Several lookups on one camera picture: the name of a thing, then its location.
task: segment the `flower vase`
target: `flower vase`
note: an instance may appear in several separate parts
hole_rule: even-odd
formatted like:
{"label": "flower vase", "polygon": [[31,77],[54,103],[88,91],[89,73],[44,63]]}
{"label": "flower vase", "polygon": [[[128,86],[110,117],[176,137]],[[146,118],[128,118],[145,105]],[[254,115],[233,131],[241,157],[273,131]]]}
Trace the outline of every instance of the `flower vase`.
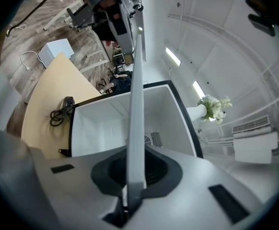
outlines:
{"label": "flower vase", "polygon": [[188,107],[186,110],[191,121],[195,121],[196,119],[207,115],[207,109],[203,104],[200,104],[196,107]]}

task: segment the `white ceiling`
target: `white ceiling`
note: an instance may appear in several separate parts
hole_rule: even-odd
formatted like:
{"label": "white ceiling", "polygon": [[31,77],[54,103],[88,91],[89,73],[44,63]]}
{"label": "white ceiling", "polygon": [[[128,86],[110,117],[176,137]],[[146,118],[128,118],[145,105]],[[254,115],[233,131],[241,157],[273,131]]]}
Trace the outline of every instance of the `white ceiling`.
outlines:
{"label": "white ceiling", "polygon": [[[171,80],[186,106],[195,106],[198,101],[192,87],[195,80],[206,94],[220,99],[229,96],[232,100],[233,107],[227,110],[224,123],[279,97],[279,28],[276,27],[276,37],[254,28],[247,18],[254,12],[243,0],[142,2],[147,63],[172,69]],[[166,47],[182,61],[180,67],[165,54]],[[275,125],[279,123],[278,103],[233,125],[267,113]],[[211,130],[210,134],[231,136],[233,125]],[[200,126],[205,129],[217,125]]]}

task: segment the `white flowers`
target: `white flowers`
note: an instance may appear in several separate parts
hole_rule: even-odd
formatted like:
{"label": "white flowers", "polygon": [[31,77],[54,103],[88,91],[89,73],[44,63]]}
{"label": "white flowers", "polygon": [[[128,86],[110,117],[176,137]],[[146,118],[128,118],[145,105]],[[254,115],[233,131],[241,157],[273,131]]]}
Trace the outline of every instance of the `white flowers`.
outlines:
{"label": "white flowers", "polygon": [[226,116],[223,111],[224,108],[231,107],[230,99],[227,97],[223,100],[218,100],[209,94],[202,97],[197,105],[203,104],[207,109],[207,114],[203,117],[205,121],[208,121],[210,118],[216,119],[218,124],[223,122],[223,118]]}

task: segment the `ceiling light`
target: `ceiling light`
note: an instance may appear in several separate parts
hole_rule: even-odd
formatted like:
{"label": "ceiling light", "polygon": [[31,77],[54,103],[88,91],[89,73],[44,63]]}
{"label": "ceiling light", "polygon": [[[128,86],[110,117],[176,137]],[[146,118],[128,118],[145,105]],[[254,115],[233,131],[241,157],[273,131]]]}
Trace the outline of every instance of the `ceiling light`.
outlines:
{"label": "ceiling light", "polygon": [[175,63],[180,66],[181,65],[181,60],[178,59],[177,56],[174,55],[172,51],[169,50],[169,48],[166,48],[166,53],[175,61]]}
{"label": "ceiling light", "polygon": [[199,86],[199,84],[198,84],[197,81],[195,81],[195,82],[193,83],[193,87],[194,87],[194,89],[196,90],[196,92],[197,92],[198,96],[200,97],[200,99],[202,99],[202,97],[204,97],[205,94],[204,94],[204,92],[202,91],[202,89],[201,89],[201,87]]}

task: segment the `wooden floor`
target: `wooden floor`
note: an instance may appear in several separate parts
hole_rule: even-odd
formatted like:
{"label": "wooden floor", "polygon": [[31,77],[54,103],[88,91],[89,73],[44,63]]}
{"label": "wooden floor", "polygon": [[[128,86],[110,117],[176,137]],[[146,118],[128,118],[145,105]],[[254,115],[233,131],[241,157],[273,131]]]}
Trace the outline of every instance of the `wooden floor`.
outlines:
{"label": "wooden floor", "polygon": [[[25,0],[11,25],[18,23],[41,1]],[[73,0],[48,0],[25,22],[27,25],[26,30],[14,29],[11,35],[4,41],[0,68],[8,77],[12,86],[22,96],[7,126],[7,132],[10,134],[20,137],[26,110],[24,101],[45,71],[45,67],[37,60],[34,53],[27,53],[23,56],[24,63],[30,67],[29,70],[26,70],[20,62],[20,56],[23,52],[32,50],[38,53],[47,42],[67,38],[75,53],[71,56],[70,60],[78,69],[104,59],[102,53],[90,58],[86,57],[86,55],[98,50],[99,45],[89,29],[82,30],[81,32],[70,29],[68,26],[69,22],[64,22],[64,19],[68,16],[67,13],[47,31],[43,29],[58,12],[71,3],[73,3]],[[101,83],[101,78],[108,79],[107,68],[112,68],[111,63],[90,69],[84,72],[83,75],[99,90],[98,83]]]}

